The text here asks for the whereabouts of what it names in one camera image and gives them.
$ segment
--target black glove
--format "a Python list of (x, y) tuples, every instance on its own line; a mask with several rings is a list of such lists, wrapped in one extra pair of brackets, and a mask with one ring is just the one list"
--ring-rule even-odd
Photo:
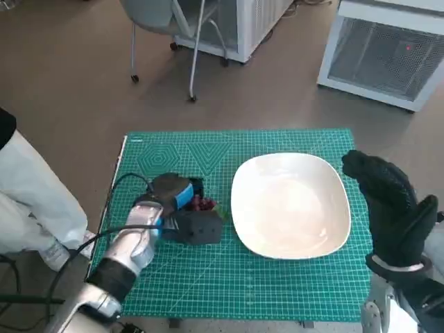
[(391, 266), (419, 264), (437, 220), (437, 197), (418, 203), (406, 174), (382, 158), (350, 151), (342, 161), (344, 174), (357, 180), (366, 198), (373, 253)]

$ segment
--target chair leg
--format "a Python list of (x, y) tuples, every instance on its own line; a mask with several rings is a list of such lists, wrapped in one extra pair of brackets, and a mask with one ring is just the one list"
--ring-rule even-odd
[(189, 100), (196, 102), (197, 98), (194, 94), (194, 76), (196, 75), (197, 55), (199, 52), (200, 30), (202, 29), (203, 11), (205, 9), (205, 0), (200, 4), (199, 20), (197, 24), (196, 43), (194, 45), (193, 66), (191, 67), (191, 78), (189, 79)]
[(139, 76), (136, 74), (136, 66), (135, 66), (135, 44), (136, 44), (136, 25), (133, 23), (133, 27), (131, 30), (131, 80), (134, 83), (139, 82)]
[(225, 60), (223, 62), (223, 64), (224, 65), (226, 64), (226, 66), (228, 66), (228, 50), (227, 50), (227, 46), (225, 45), (225, 42), (223, 41), (221, 30), (219, 29), (219, 26), (217, 25), (217, 23), (213, 19), (209, 19), (207, 22), (210, 23), (214, 27), (214, 29), (216, 30), (217, 37), (219, 38), (219, 42), (221, 43), (221, 46), (223, 49), (223, 59)]

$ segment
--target blue component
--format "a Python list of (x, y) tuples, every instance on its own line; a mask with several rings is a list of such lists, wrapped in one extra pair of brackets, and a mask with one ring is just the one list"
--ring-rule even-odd
[(189, 183), (187, 188), (176, 196), (176, 203), (178, 206), (178, 210), (183, 206), (185, 206), (187, 203), (189, 203), (193, 198), (193, 196), (194, 196), (193, 185)]

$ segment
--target hexagon pattern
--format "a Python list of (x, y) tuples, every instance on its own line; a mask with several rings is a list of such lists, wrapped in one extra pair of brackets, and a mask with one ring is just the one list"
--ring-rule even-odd
[(137, 158), (137, 162), (144, 175), (160, 175), (170, 172), (179, 159), (179, 154), (173, 144), (157, 144), (146, 147)]

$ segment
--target vent grille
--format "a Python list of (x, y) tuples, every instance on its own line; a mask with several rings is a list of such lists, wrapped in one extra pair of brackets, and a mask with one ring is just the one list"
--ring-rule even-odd
[(329, 78), (414, 101), (444, 58), (444, 37), (345, 18)]
[(264, 38), (293, 0), (254, 0), (251, 47), (255, 48)]

